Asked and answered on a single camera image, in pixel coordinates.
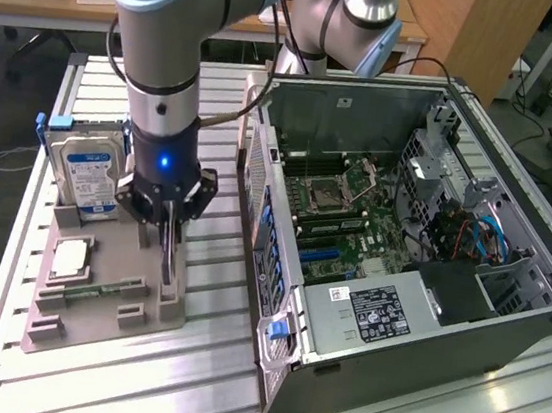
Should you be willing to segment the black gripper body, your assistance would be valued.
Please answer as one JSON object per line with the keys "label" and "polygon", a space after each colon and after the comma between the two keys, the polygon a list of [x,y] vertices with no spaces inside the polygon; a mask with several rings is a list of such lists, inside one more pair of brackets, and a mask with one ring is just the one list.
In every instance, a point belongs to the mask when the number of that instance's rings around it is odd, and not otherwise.
{"label": "black gripper body", "polygon": [[174,201],[177,213],[178,205],[200,180],[197,153],[200,124],[199,118],[195,118],[185,130],[169,136],[153,135],[132,125],[134,174],[161,189],[157,222],[164,219],[163,202]]}

